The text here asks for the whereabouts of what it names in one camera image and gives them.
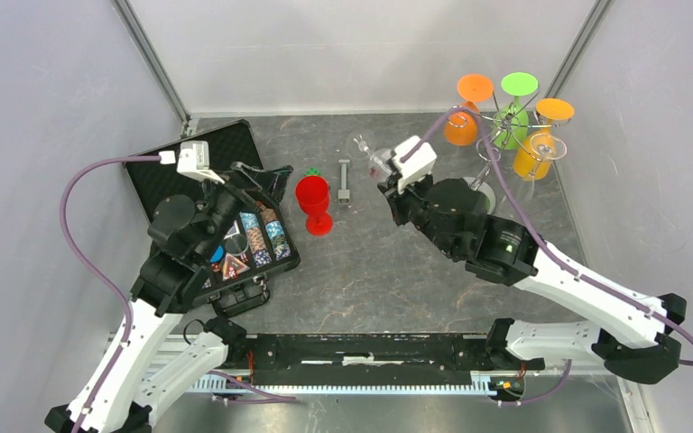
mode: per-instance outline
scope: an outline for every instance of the gray floor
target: gray floor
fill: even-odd
[[[235,321],[249,332],[486,332],[495,318],[535,322],[577,317],[530,293],[479,281],[451,263],[411,227],[397,227],[383,196],[367,174],[367,155],[347,143],[350,132],[368,129],[379,143],[392,147],[413,134],[422,135],[434,114],[322,115],[251,118],[266,168],[290,164],[296,169],[282,202],[283,217],[301,254],[301,265],[270,283],[272,299]],[[199,132],[232,119],[203,119]],[[474,146],[456,147],[442,134],[432,141],[439,157],[436,180],[473,176],[483,166]],[[352,160],[352,205],[332,198],[332,232],[309,235],[306,216],[293,189],[308,167],[317,167],[338,190],[338,160]],[[554,170],[537,182],[526,209],[541,233],[571,257],[580,259],[578,239]],[[206,306],[186,320],[210,318]]]
[[[546,299],[479,281],[450,263],[422,235],[393,224],[385,200],[366,169],[367,156],[347,143],[355,129],[370,129],[391,147],[412,134],[422,135],[438,115],[326,115],[249,119],[267,168],[292,165],[294,173],[282,202],[286,224],[301,254],[296,270],[271,281],[273,297],[261,308],[234,320],[249,332],[486,332],[495,318],[535,322],[578,317]],[[232,119],[204,119],[205,131]],[[473,147],[432,141],[439,155],[435,179],[476,174],[483,161]],[[317,167],[338,189],[339,159],[353,161],[351,207],[335,200],[333,231],[313,237],[293,197],[308,167]],[[552,171],[538,182],[526,207],[540,232],[562,251],[580,260],[578,239]],[[191,318],[210,318],[209,307]],[[531,377],[528,395],[547,390],[555,377]],[[631,431],[622,396],[613,377],[574,377],[546,401],[516,410],[498,410],[473,397],[305,396],[299,403],[224,408],[207,395],[186,394],[159,422],[156,432],[374,431]]]

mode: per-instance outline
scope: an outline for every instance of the white wall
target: white wall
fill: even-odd
[[[594,1],[131,3],[190,112],[274,115],[443,110],[475,72],[547,88]]]
[[[122,316],[62,240],[65,183],[179,131],[110,2],[0,0],[0,432],[47,431]],[[133,190],[120,167],[76,190],[71,231],[128,290],[148,245]]]
[[[560,96],[577,109],[559,166],[588,260],[685,297],[693,333],[693,3],[614,2]],[[660,431],[693,431],[693,367],[646,393]]]

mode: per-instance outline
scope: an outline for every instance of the metal corner post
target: metal corner post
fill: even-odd
[[[588,42],[591,41],[591,38],[596,32],[596,28],[599,26],[599,23],[601,23],[602,18],[604,18],[613,1],[614,0],[596,0],[594,6],[591,7],[591,12],[588,13],[586,21],[583,23],[583,26],[580,27],[580,32],[577,33],[575,40],[569,47],[567,56],[562,61],[557,75],[554,76],[549,88],[546,90],[545,97],[557,97],[560,90],[567,82],[572,70],[575,68],[575,65],[578,64],[580,56],[583,54],[583,51],[586,50]]]
[[[155,49],[147,38],[142,24],[136,17],[131,3],[129,3],[129,0],[112,0],[112,2],[118,14],[121,16],[121,20],[124,22],[126,29],[131,34],[139,52],[142,53],[144,62],[147,63],[148,68],[150,68],[150,71],[158,81],[158,86],[161,87],[163,94],[166,96],[166,99],[168,99],[171,109],[174,110],[174,114],[186,125],[189,122],[187,108],[181,102],[179,94],[169,78],[169,74],[166,73],[166,69],[163,67],[161,60],[158,59],[158,55],[155,53]]]

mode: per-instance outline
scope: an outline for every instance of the black case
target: black case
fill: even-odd
[[[154,155],[161,151],[174,150],[179,152],[180,144],[186,141],[208,142],[209,166],[215,171],[230,170],[230,165],[235,161],[244,162],[255,168],[263,169],[262,160],[256,150],[251,128],[245,120],[239,120],[232,124],[212,129],[202,134],[179,139],[174,143],[152,149],[141,155]],[[152,221],[153,213],[158,204],[167,197],[184,194],[193,200],[203,199],[201,186],[195,180],[180,175],[175,165],[161,164],[125,164],[126,172],[134,185],[134,190],[139,198],[148,220]],[[270,264],[257,267],[253,255],[247,252],[247,265],[250,269],[240,273],[232,280],[222,281],[222,273],[215,274],[217,278],[204,288],[193,302],[193,307],[212,304],[217,314],[233,317],[248,309],[252,309],[266,303],[270,298],[270,291],[266,282],[275,273],[287,272],[299,265],[300,256],[293,240],[282,219],[279,203],[285,192],[288,178],[291,176],[290,166],[282,167],[266,173],[254,173],[254,181],[258,183],[264,192],[260,191],[256,199],[260,199],[267,207],[274,210],[278,221],[282,225],[285,240],[291,249],[291,254],[281,260],[274,259],[274,252],[270,236],[264,227],[260,215],[256,215],[261,228],[267,250],[273,261]],[[240,234],[245,236],[245,228],[239,217],[236,224]]]

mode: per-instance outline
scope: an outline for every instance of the poker chip set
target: poker chip set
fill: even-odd
[[[246,121],[207,131],[144,154],[178,150],[180,143],[199,140],[208,143],[209,166],[212,170],[227,170],[234,161],[262,168],[251,128]],[[134,184],[145,214],[152,220],[154,208],[161,200],[184,194],[194,200],[203,197],[200,185],[169,166],[159,164],[130,164],[126,171]],[[212,279],[203,285],[194,306],[209,303],[217,314],[236,316],[266,303],[270,298],[267,281],[276,273],[289,271],[299,265],[299,252],[285,227],[278,202],[282,198],[292,169],[273,170],[259,176],[256,182],[267,188],[272,200],[258,203],[256,213],[243,213],[226,233],[219,252],[220,259],[211,263]]]

